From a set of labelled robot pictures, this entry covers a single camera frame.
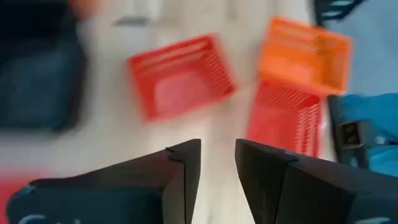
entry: plastic basket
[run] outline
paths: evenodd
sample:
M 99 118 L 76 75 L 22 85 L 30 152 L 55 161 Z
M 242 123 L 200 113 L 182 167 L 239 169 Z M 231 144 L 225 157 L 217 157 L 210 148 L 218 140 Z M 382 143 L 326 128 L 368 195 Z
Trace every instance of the plastic basket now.
M 307 156 L 318 156 L 320 96 L 275 80 L 260 83 L 248 139 Z
M 220 101 L 236 89 L 215 35 L 137 55 L 129 65 L 147 121 Z
M 270 24 L 260 72 L 325 94 L 347 91 L 351 41 L 342 35 L 278 17 Z

